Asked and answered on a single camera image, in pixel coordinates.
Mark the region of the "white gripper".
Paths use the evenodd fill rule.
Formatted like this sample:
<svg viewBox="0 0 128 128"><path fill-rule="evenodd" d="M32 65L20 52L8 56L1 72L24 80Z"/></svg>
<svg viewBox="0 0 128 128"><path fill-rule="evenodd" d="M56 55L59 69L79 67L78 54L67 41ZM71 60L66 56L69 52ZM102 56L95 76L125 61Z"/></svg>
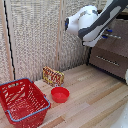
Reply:
<svg viewBox="0 0 128 128"><path fill-rule="evenodd" d="M96 43L101 39L107 39L108 36L103 35L104 32L110 32L112 33L112 29L109 27L105 27L103 29L100 29L99 27L96 27L94 30L89 32L87 35L83 37L82 40L82 45L83 46L89 46L89 47L94 47Z"/></svg>

